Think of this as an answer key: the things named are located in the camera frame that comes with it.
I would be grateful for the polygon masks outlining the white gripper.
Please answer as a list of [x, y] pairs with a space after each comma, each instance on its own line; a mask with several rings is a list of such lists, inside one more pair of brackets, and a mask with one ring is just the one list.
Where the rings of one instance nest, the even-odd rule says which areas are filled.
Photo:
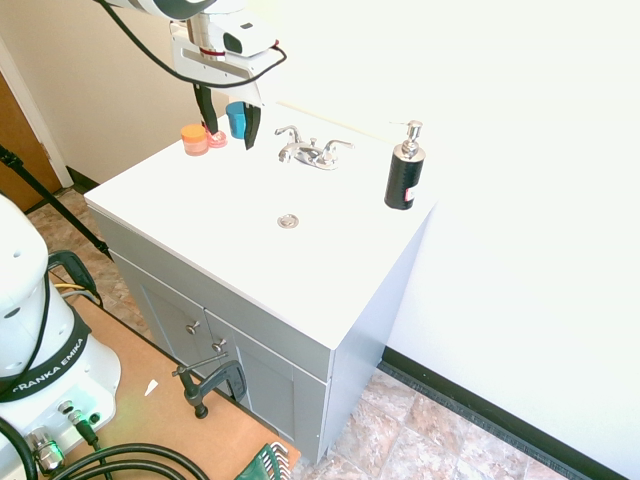
[[[185, 22], [171, 22], [172, 57], [175, 70], [199, 83], [216, 84], [214, 90], [225, 90], [225, 94], [245, 102], [244, 144], [247, 150], [253, 148], [260, 126], [260, 107], [266, 105], [265, 83], [261, 84], [258, 74], [266, 68], [265, 53], [253, 59], [233, 53], [204, 53], [193, 44]], [[194, 85], [194, 95], [206, 129], [211, 135], [219, 131], [217, 114], [209, 87]]]

